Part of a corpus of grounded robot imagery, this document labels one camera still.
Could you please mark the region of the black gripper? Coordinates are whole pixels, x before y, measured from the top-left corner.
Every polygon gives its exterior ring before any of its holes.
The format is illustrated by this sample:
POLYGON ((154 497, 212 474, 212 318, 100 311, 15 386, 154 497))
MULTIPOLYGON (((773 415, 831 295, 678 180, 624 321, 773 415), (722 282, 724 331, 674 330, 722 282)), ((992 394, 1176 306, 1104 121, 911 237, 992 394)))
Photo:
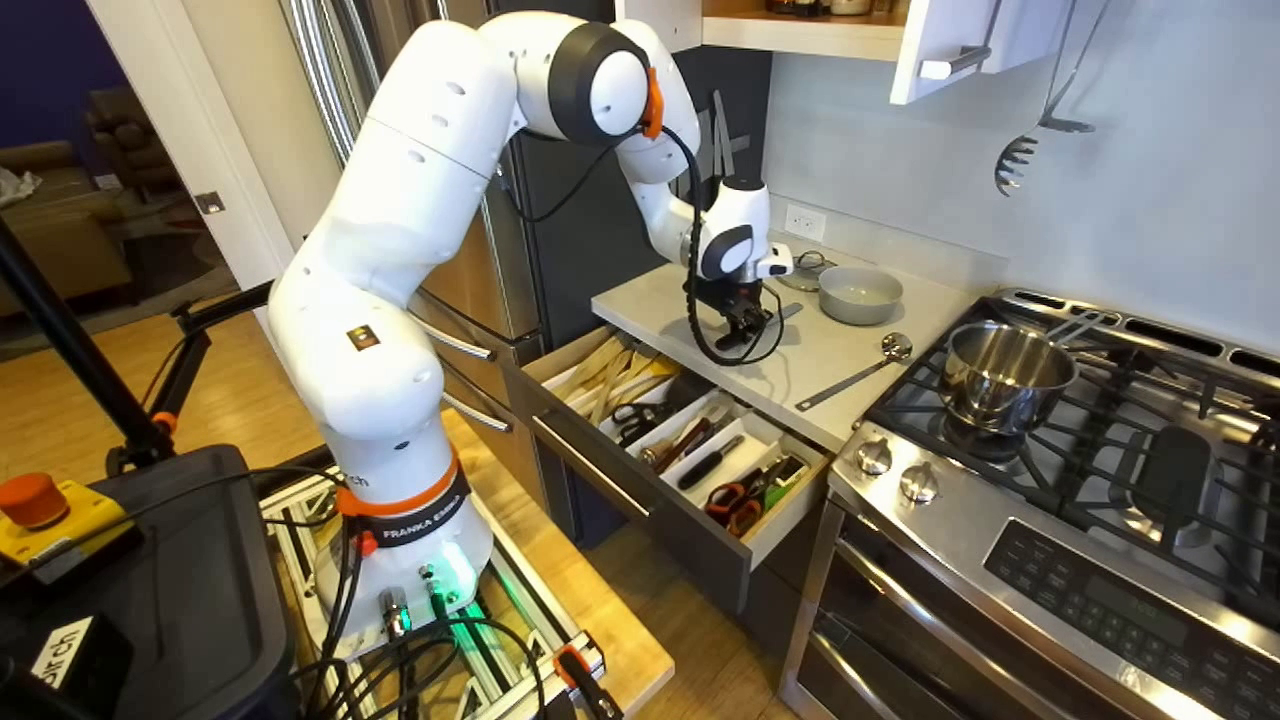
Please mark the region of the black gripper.
POLYGON ((765 336, 765 285, 740 285, 740 282, 709 282, 704 301, 729 321, 729 331, 717 342, 722 351, 748 347, 765 336))

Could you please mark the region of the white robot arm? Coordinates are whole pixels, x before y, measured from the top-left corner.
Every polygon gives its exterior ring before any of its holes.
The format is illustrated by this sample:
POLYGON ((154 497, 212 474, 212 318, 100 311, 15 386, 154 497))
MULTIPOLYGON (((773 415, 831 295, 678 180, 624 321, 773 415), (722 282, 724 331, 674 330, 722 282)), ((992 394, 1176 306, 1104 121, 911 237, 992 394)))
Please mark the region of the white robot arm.
POLYGON ((446 365, 413 295, 449 264, 512 138, 618 151, 658 255, 740 336, 793 271, 768 198, 674 192, 697 168, 687 85, 641 21, 500 14, 422 25, 377 85, 337 192, 269 291, 277 358, 339 470, 337 657, 364 657, 476 602, 493 530, 441 424, 446 365))

